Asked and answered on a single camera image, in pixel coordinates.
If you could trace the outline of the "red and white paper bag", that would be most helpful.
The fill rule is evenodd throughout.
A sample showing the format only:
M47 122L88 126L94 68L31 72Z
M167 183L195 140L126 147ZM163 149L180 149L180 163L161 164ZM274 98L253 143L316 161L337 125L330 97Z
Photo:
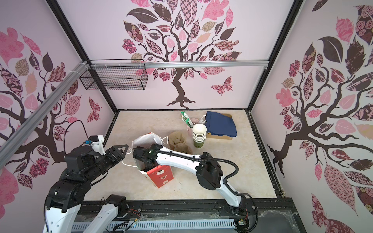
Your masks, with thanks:
M169 138L166 136L161 138L160 136L150 132L148 134L142 135L136 139L134 139L131 143L130 151L126 153L126 155L132 153L132 149L137 147L143 147L149 149L152 144L159 144L162 146L167 145L169 142ZM151 170L139 170L136 163L135 165L128 165L122 160L122 164L128 167L137 168L138 171L148 180L150 180L154 186L157 188L161 188L167 182L173 180L173 172L170 166L161 166L156 165L155 168Z

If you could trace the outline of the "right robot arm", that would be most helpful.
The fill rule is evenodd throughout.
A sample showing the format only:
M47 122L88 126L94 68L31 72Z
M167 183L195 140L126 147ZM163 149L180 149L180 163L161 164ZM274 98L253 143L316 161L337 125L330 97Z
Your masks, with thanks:
M214 158L208 152L203 154L177 152L159 144L152 144L149 149L134 148L133 158L141 161L146 169L170 166L196 175L199 185L204 189L217 191L235 215L248 214L250 211L257 212L252 196L238 192L228 182L228 179L239 172L239 166L232 161Z

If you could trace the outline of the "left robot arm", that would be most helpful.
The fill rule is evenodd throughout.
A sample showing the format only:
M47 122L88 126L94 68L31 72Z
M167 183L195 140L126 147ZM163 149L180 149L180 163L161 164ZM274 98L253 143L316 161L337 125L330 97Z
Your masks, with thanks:
M101 155L84 145L67 154L67 168L45 199L43 232L71 232L86 193L99 182L98 177L107 175L125 158L128 149L128 145L112 146Z

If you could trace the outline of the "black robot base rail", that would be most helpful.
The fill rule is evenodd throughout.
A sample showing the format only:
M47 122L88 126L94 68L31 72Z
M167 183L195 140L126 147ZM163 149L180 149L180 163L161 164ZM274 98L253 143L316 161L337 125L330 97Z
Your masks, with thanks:
M127 213L114 217L112 222L135 220L142 217L144 220L153 218L228 218L235 222L244 220L254 224L260 217L280 215L294 222L299 218L291 198L250 199L246 200L245 207L239 210L229 206L224 199L201 200L139 200L127 201Z

